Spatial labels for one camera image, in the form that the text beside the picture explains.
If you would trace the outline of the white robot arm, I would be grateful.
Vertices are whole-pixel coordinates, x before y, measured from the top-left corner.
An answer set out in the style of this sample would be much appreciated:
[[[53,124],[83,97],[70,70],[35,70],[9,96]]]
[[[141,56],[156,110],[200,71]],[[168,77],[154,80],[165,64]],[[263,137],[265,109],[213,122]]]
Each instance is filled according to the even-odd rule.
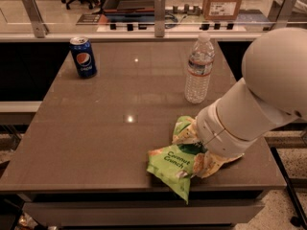
[[[205,178],[242,157],[265,132],[307,116],[307,30],[282,28],[256,38],[242,61],[242,77],[173,137],[199,142],[206,152],[192,174]]]

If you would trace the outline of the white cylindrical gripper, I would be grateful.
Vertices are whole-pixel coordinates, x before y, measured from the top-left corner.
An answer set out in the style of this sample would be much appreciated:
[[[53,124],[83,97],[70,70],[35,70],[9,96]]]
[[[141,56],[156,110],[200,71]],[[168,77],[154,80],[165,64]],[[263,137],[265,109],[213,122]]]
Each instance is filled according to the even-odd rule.
[[[232,135],[221,123],[217,106],[220,100],[202,109],[194,119],[178,119],[173,132],[172,143],[197,144],[202,142],[209,151],[194,158],[193,176],[206,178],[216,173],[224,164],[241,158],[241,155],[256,140],[242,140]]]

